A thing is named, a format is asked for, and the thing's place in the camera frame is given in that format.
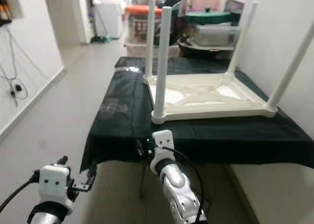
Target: white appliance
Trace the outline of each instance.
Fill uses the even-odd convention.
[[[125,8],[124,0],[101,0],[100,3],[96,3],[97,10],[94,11],[94,15],[97,35],[119,38],[122,33],[122,15]]]

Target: black tablecloth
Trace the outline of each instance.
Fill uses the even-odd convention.
[[[169,129],[175,148],[195,162],[226,164],[297,163],[314,168],[314,142],[281,110],[263,116],[151,122],[149,91],[142,83],[145,59],[122,57],[87,138],[81,170],[93,161],[140,162],[135,140]],[[228,61],[171,58],[168,74],[220,73]],[[156,74],[154,62],[153,74]],[[236,76],[261,98],[267,96],[243,73]]]

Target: gray tile floor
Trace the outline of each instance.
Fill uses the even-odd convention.
[[[55,84],[0,146],[0,199],[29,177],[32,170],[66,154],[75,179],[85,140],[108,88],[114,64],[126,56],[124,37],[90,45],[64,79]],[[235,189],[222,165],[199,166],[211,196],[210,224],[249,224]],[[173,224],[158,178],[149,169],[144,198],[139,199],[141,164],[117,161],[100,165],[92,192],[81,194],[65,224]],[[194,174],[186,167],[192,183]],[[17,196],[0,215],[0,223],[25,223],[38,202],[37,187]]]

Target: black cloth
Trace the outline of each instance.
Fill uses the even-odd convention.
[[[177,150],[201,163],[297,163],[314,168],[313,140],[281,110],[273,118],[230,117],[151,122],[148,87],[143,84],[145,59],[122,57],[87,138],[81,170],[93,161],[140,162],[135,140],[169,129]],[[168,74],[221,73],[229,62],[171,58]],[[156,74],[154,61],[153,74]],[[262,99],[267,96],[242,72],[236,77]]]

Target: table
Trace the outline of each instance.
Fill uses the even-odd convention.
[[[263,116],[151,122],[149,91],[143,84],[145,59],[122,57],[90,129],[80,170],[93,162],[141,162],[136,139],[169,129],[177,150],[194,162],[223,164],[297,163],[314,168],[313,140],[282,110]],[[228,60],[169,59],[168,74],[221,73]],[[156,74],[154,61],[153,74]],[[242,72],[236,77],[262,99],[267,96]]]

